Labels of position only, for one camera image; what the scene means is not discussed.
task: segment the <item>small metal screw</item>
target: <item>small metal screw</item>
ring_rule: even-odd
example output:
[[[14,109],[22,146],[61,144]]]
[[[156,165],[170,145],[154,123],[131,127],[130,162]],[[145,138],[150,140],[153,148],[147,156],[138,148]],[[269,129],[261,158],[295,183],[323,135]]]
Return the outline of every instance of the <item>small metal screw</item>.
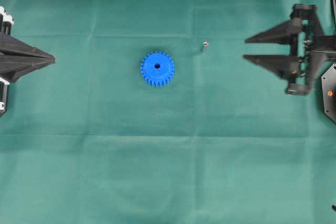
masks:
[[[202,48],[201,48],[201,52],[205,52],[206,48],[209,46],[209,42],[205,41],[203,42]]]

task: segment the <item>green cloth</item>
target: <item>green cloth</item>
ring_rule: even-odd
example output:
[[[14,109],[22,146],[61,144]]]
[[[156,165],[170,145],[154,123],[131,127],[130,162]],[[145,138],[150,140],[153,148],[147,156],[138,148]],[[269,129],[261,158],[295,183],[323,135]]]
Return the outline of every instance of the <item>green cloth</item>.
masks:
[[[295,3],[333,33],[330,0],[1,0],[12,36],[57,64],[10,87],[0,223],[335,223],[320,82],[288,96],[242,58],[288,53],[244,40]],[[156,49],[176,64],[164,88],[140,76]]]

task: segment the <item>blue gear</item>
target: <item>blue gear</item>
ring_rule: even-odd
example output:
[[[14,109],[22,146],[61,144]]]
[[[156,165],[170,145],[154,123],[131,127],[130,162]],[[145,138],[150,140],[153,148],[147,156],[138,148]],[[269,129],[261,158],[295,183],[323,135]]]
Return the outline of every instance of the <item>blue gear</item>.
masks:
[[[152,86],[164,86],[174,77],[175,64],[169,55],[164,52],[152,52],[141,62],[142,78]]]

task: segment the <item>black mechanical bracket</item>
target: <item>black mechanical bracket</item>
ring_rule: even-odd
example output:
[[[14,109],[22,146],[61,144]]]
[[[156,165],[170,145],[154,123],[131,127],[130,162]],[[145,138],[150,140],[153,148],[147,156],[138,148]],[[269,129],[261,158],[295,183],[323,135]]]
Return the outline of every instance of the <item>black mechanical bracket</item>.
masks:
[[[6,113],[11,82],[55,63],[55,58],[11,36],[14,20],[0,7],[0,116]]]
[[[290,20],[246,40],[290,46],[289,55],[244,55],[244,58],[288,81],[286,94],[307,95],[326,61],[336,61],[336,36],[323,32],[316,6],[296,4]],[[298,56],[299,34],[305,33],[304,56]],[[304,78],[304,84],[297,83]]]
[[[336,64],[321,77],[324,112],[336,123]]]

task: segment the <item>metal pin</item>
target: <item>metal pin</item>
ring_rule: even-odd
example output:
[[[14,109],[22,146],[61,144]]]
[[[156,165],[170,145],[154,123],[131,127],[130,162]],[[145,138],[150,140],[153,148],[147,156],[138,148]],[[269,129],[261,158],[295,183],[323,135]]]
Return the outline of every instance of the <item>metal pin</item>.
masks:
[[[206,48],[209,46],[209,42],[208,41],[205,41],[203,42],[203,45],[202,45],[202,48],[201,48],[201,52],[205,52],[206,51]]]

